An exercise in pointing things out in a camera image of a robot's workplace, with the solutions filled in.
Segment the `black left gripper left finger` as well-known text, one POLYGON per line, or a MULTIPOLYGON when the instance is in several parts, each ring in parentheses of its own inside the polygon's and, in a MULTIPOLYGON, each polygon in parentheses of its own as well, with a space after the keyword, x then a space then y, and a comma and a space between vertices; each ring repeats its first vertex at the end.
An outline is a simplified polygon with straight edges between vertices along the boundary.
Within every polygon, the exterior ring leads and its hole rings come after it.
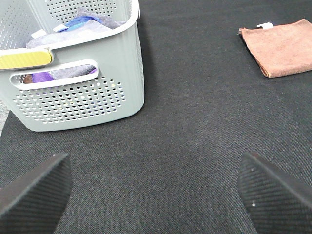
POLYGON ((2 234, 52 234, 72 191, 67 153, 54 154, 0 190, 2 234))

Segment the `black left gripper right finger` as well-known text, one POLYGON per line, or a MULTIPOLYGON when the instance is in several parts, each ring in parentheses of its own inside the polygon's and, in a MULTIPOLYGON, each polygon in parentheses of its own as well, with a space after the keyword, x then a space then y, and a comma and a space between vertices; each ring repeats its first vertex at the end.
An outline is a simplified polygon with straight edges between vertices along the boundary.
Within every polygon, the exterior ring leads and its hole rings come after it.
POLYGON ((312 189, 256 153, 244 153, 238 191, 259 234, 310 234, 312 189))

